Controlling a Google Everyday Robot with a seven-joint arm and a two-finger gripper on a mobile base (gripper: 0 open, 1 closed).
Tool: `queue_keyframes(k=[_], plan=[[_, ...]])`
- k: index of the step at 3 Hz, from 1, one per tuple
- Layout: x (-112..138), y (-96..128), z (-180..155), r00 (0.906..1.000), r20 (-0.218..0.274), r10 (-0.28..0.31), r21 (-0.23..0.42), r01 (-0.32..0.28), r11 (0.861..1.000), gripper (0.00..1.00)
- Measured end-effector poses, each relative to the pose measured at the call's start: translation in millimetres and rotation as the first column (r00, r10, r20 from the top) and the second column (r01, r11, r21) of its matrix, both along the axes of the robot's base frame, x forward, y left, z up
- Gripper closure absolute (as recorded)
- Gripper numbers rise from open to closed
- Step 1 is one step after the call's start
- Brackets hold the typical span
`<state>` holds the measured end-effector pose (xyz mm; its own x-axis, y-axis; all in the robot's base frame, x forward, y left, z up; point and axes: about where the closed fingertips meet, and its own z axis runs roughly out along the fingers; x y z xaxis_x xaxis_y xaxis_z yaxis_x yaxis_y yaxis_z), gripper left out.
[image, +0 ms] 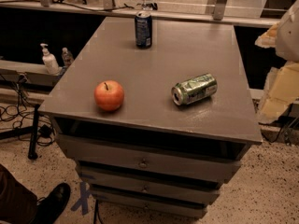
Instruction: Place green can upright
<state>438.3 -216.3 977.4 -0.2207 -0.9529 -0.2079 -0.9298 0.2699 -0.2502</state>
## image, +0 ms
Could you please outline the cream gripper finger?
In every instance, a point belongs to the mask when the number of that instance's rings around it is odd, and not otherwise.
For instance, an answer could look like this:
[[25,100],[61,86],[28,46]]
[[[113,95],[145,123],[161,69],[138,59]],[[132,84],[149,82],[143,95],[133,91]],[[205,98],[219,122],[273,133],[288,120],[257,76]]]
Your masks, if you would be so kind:
[[299,97],[299,63],[287,61],[268,73],[258,105],[258,121],[277,120]]
[[274,48],[276,46],[277,31],[278,23],[272,25],[266,32],[260,35],[256,39],[255,45],[264,49]]

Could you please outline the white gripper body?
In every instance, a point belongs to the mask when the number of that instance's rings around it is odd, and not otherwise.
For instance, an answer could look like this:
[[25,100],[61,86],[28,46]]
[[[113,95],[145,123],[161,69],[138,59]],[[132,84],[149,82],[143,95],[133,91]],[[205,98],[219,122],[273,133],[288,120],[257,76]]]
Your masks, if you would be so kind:
[[299,62],[299,0],[282,16],[276,38],[276,55]]

